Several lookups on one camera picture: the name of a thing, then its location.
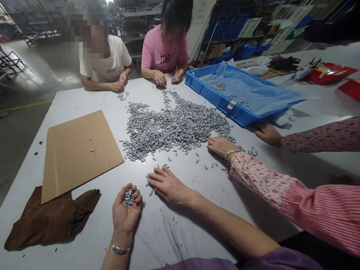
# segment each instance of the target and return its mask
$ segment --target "yellow floor line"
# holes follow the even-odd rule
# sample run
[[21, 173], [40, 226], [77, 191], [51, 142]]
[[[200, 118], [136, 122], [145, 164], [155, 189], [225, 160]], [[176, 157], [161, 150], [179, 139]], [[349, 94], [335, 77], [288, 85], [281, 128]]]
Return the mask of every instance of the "yellow floor line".
[[53, 101], [52, 101], [52, 100], [48, 100], [48, 101], [44, 101], [44, 102], [38, 102], [38, 103], [34, 103], [34, 104], [28, 104], [28, 105], [19, 106], [19, 107], [13, 107], [13, 108], [9, 108], [9, 109], [3, 109], [3, 110], [0, 110], [0, 113], [7, 112], [7, 111], [18, 110], [18, 109], [23, 109], [23, 108], [32, 107], [32, 106], [38, 106], [38, 105], [42, 105], [42, 104], [46, 104], [46, 103], [51, 103], [51, 102], [53, 102]]

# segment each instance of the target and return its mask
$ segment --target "striped sleeve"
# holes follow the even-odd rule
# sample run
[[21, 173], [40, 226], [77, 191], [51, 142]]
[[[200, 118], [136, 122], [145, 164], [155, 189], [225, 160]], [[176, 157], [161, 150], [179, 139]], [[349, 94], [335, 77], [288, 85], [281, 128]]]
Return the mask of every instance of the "striped sleeve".
[[244, 153], [233, 156], [230, 174], [302, 229], [360, 257], [360, 186], [308, 189]]
[[360, 117], [332, 122], [281, 139], [288, 150], [298, 153], [360, 151]]

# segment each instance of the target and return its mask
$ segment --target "white t-shirt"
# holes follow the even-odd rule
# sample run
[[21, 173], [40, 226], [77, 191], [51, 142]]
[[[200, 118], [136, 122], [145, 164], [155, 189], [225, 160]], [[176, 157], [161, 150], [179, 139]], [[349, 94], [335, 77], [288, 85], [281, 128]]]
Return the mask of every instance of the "white t-shirt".
[[120, 37], [108, 35], [111, 55], [109, 58], [81, 58], [80, 74], [91, 77], [93, 70], [100, 82], [113, 83], [119, 80], [125, 67], [131, 65], [131, 57]]

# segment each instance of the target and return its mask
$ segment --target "brown cloth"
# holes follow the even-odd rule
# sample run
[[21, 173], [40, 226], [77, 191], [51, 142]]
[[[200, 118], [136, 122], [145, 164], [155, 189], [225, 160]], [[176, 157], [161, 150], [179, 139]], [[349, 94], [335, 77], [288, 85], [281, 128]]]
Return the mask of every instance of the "brown cloth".
[[89, 190], [76, 200], [67, 192], [41, 205], [42, 186], [35, 188], [18, 221], [5, 242], [8, 251], [37, 244], [70, 242], [83, 230], [97, 205], [100, 190]]

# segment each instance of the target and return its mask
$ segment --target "hand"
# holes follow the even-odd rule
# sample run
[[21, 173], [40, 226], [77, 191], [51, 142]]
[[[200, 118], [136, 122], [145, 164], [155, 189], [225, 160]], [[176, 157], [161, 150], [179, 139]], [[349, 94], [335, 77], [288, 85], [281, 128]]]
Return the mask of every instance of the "hand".
[[155, 77], [155, 81], [156, 81], [156, 84], [157, 84], [157, 85], [166, 86], [167, 81], [166, 81], [166, 78], [165, 78], [164, 73], [162, 73], [161, 71], [157, 70], [157, 71], [155, 72], [155, 74], [154, 74], [154, 77]]
[[[134, 191], [133, 196], [135, 198], [135, 201], [130, 208], [123, 203], [126, 190], [129, 188]], [[117, 247], [127, 249], [131, 246], [132, 234], [142, 204], [143, 196], [140, 195], [140, 190], [138, 190], [136, 186], [133, 186], [132, 183], [127, 184], [117, 194], [114, 205], [112, 206], [112, 222], [114, 223], [112, 241]]]
[[[220, 136], [217, 136], [215, 138], [210, 137], [209, 140], [207, 141], [207, 143], [208, 143], [208, 146], [207, 146], [208, 149], [210, 149], [211, 151], [214, 151], [216, 154], [218, 154], [219, 156], [222, 156], [223, 158], [229, 151], [240, 150], [235, 144], [230, 142], [228, 139], [226, 139], [224, 137], [220, 137]], [[226, 157], [226, 159], [231, 161], [231, 158], [235, 154], [236, 154], [236, 152], [229, 154]]]
[[119, 82], [110, 82], [108, 85], [109, 85], [108, 88], [116, 93], [119, 93], [124, 90], [124, 86]]
[[280, 147], [282, 146], [281, 139], [283, 138], [276, 129], [270, 124], [257, 125], [258, 131], [255, 131], [255, 135], [262, 139], [265, 143]]
[[119, 78], [119, 83], [125, 87], [125, 85], [128, 84], [128, 76], [126, 75], [126, 73], [121, 73], [120, 78]]
[[149, 174], [148, 182], [154, 187], [157, 194], [170, 203], [182, 206], [189, 205], [196, 191], [185, 186], [166, 167], [154, 168], [154, 172], [154, 174]]
[[179, 83], [184, 75], [184, 71], [182, 69], [179, 69], [177, 72], [175, 72], [174, 77], [171, 80], [172, 84]]

